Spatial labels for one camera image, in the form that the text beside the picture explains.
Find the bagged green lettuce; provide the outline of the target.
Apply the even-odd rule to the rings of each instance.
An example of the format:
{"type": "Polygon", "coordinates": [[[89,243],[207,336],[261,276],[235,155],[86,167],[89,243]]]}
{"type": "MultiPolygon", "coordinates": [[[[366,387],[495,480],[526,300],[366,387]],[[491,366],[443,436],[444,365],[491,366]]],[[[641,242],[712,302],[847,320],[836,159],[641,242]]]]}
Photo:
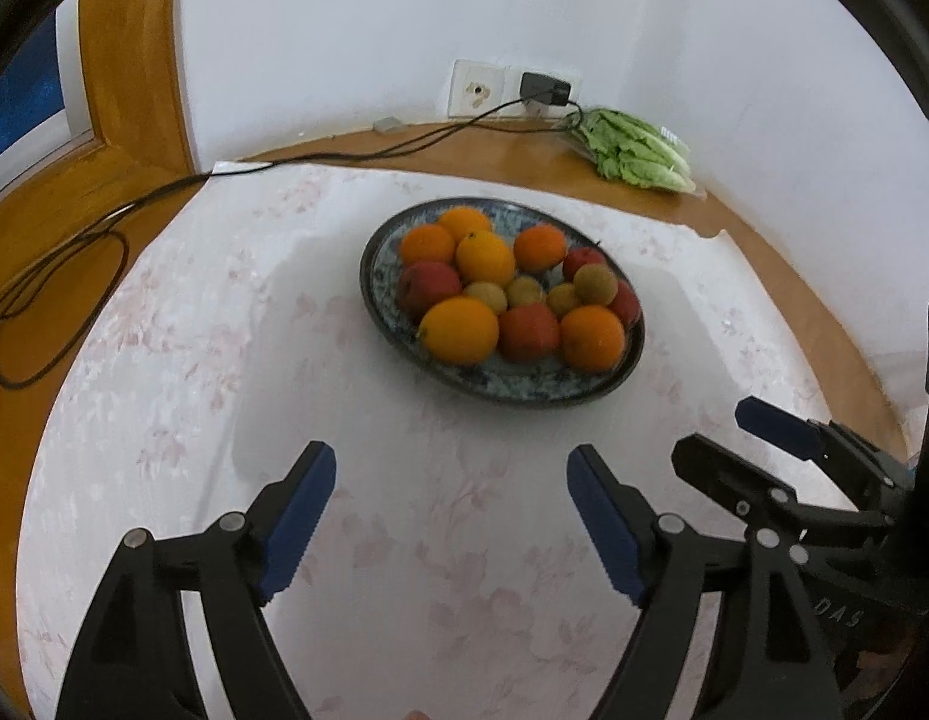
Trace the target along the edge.
{"type": "Polygon", "coordinates": [[[605,181],[704,197],[694,181],[689,146],[666,127],[620,110],[593,107],[570,115],[565,135],[605,181]]]}

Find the small grey plastic block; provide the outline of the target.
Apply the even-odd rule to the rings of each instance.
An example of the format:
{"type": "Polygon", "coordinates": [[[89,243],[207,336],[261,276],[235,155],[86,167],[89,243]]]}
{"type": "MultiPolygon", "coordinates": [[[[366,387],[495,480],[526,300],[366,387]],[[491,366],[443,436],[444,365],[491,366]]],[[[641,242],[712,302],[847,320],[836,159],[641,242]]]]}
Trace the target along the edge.
{"type": "Polygon", "coordinates": [[[371,128],[377,133],[386,135],[387,133],[401,132],[404,128],[404,124],[400,119],[396,119],[396,117],[383,117],[383,119],[378,119],[378,121],[373,122],[371,128]]]}

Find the blue white patterned plate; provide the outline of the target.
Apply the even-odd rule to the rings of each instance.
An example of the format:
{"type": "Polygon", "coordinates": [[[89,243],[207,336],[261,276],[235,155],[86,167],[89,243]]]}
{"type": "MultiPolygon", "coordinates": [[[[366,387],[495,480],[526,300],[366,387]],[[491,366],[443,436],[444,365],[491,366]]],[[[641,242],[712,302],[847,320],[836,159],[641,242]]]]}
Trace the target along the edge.
{"type": "Polygon", "coordinates": [[[371,320],[446,385],[526,408],[611,394],[642,358],[624,270],[592,239],[504,200],[433,200],[389,218],[360,259],[371,320]]]}

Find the red apple back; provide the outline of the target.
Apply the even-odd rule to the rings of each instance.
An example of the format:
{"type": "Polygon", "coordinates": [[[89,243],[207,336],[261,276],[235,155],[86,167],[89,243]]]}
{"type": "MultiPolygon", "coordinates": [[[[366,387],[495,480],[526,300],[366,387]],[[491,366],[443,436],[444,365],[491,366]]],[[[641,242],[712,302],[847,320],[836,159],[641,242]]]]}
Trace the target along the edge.
{"type": "Polygon", "coordinates": [[[596,247],[577,247],[570,249],[562,261],[562,278],[572,283],[577,271],[585,265],[606,265],[608,260],[596,247]]]}

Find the white wall socket plate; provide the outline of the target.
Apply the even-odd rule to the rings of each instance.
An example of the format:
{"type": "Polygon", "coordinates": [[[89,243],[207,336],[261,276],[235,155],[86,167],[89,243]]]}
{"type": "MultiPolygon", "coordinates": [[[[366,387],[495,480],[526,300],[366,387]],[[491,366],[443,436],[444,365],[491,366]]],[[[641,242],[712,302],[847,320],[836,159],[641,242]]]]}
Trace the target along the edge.
{"type": "Polygon", "coordinates": [[[458,59],[451,70],[446,114],[471,119],[504,102],[505,68],[476,60],[458,59]]]}

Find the dark red apple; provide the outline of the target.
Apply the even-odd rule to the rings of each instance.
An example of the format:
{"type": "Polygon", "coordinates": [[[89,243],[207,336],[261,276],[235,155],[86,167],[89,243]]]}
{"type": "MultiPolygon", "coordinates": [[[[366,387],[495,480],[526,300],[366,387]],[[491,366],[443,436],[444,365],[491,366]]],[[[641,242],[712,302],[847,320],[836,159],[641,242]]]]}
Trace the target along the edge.
{"type": "Polygon", "coordinates": [[[508,362],[538,362],[559,346],[561,327],[546,304],[519,305],[499,319],[499,353],[508,362]]]}

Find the green-brown fruit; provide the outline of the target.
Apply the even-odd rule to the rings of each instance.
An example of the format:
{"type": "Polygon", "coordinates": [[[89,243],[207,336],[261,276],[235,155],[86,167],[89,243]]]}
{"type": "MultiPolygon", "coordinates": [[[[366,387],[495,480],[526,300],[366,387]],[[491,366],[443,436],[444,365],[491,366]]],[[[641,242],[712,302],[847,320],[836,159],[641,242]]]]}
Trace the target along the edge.
{"type": "Polygon", "coordinates": [[[554,316],[562,319],[582,305],[579,294],[572,283],[559,283],[547,291],[546,304],[554,316]]]}
{"type": "Polygon", "coordinates": [[[490,281],[473,281],[463,289],[467,298],[477,299],[487,305],[496,316],[501,316],[508,309],[507,294],[504,288],[490,281]]]}
{"type": "Polygon", "coordinates": [[[574,288],[582,304],[609,305],[618,295],[619,280],[609,266],[587,263],[575,271],[574,288]]]}
{"type": "Polygon", "coordinates": [[[527,305],[543,304],[546,301],[546,291],[536,278],[520,275],[510,281],[505,288],[508,307],[526,307],[527,305]]]}

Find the white floral table mat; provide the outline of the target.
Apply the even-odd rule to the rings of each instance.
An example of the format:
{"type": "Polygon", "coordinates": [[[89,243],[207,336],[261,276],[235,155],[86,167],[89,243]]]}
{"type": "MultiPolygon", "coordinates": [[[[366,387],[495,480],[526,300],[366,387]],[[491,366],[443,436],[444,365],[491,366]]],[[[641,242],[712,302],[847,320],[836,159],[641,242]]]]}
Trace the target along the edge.
{"type": "Polygon", "coordinates": [[[144,250],[59,390],[17,561],[23,681],[51,717],[72,642],[119,539],[201,532],[245,509],[305,445],[336,489],[292,585],[266,608],[320,718],[583,718],[636,624],[565,486],[580,444],[704,533],[739,523],[671,470],[705,434],[840,505],[814,466],[741,433],[756,395],[828,411],[792,332],[728,236],[507,188],[595,239],[629,275],[647,341],[606,397],[520,410],[401,358],[359,289],[398,211],[485,182],[297,166],[206,185],[144,250]]]}

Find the black power adapter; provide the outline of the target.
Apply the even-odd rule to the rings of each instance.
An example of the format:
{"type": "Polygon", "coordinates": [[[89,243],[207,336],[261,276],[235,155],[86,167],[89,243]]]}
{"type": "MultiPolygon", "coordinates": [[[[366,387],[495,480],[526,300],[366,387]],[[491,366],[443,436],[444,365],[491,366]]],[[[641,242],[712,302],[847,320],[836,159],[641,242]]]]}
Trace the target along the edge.
{"type": "Polygon", "coordinates": [[[519,96],[526,104],[565,107],[570,103],[572,85],[557,76],[524,71],[520,78],[519,96]]]}

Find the white power outlet plate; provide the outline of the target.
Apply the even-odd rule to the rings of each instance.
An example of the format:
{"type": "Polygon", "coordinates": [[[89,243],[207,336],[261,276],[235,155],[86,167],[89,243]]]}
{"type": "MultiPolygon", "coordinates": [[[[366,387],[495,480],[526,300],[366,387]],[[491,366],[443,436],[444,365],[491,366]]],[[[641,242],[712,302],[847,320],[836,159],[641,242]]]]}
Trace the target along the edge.
{"type": "Polygon", "coordinates": [[[505,70],[505,119],[556,119],[569,112],[582,77],[572,71],[508,67],[505,70]]]}

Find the green-brown fruit front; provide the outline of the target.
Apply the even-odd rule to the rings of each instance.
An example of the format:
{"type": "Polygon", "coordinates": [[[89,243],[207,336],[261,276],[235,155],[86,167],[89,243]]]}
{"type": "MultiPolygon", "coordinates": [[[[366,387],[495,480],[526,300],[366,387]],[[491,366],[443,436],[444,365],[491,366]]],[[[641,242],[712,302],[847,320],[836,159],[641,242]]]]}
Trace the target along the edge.
{"type": "Polygon", "coordinates": [[[467,298],[477,299],[487,305],[496,316],[501,316],[508,309],[507,294],[504,288],[490,281],[473,281],[463,289],[467,298]]]}

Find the large orange front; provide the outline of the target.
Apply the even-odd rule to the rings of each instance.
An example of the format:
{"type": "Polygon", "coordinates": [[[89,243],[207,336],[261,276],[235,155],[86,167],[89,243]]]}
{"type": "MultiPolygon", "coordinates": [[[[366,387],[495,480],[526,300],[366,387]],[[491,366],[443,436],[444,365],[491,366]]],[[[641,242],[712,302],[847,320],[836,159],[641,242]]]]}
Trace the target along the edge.
{"type": "Polygon", "coordinates": [[[624,325],[608,307],[581,305],[559,320],[565,364],[582,374],[613,371],[627,351],[624,325]]]}

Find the red apple front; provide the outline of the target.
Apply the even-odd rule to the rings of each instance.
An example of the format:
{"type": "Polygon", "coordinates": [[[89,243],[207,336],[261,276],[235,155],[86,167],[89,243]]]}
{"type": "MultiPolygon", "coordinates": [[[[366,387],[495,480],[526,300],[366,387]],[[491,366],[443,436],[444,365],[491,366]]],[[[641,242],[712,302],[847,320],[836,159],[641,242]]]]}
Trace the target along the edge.
{"type": "Polygon", "coordinates": [[[421,320],[434,305],[460,296],[460,275],[443,262],[417,262],[406,266],[396,288],[398,309],[412,320],[421,320]]]}

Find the wooden window frame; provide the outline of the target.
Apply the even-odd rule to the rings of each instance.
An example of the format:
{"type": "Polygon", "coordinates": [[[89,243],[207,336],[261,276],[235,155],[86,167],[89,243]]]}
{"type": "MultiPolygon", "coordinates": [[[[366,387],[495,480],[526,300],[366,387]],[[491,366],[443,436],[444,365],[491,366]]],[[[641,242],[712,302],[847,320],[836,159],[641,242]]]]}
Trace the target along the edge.
{"type": "Polygon", "coordinates": [[[175,0],[79,0],[92,141],[0,201],[0,266],[33,259],[134,193],[193,169],[178,80],[175,0]]]}

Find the green-brown fruit back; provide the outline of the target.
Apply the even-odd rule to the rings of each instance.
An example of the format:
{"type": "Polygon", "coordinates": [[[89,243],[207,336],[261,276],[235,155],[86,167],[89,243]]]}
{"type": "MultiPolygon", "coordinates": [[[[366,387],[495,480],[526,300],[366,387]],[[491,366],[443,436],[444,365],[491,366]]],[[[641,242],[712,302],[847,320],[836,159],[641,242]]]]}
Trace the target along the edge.
{"type": "Polygon", "coordinates": [[[554,316],[562,319],[582,305],[579,294],[572,283],[559,283],[547,291],[546,304],[554,316]]]}

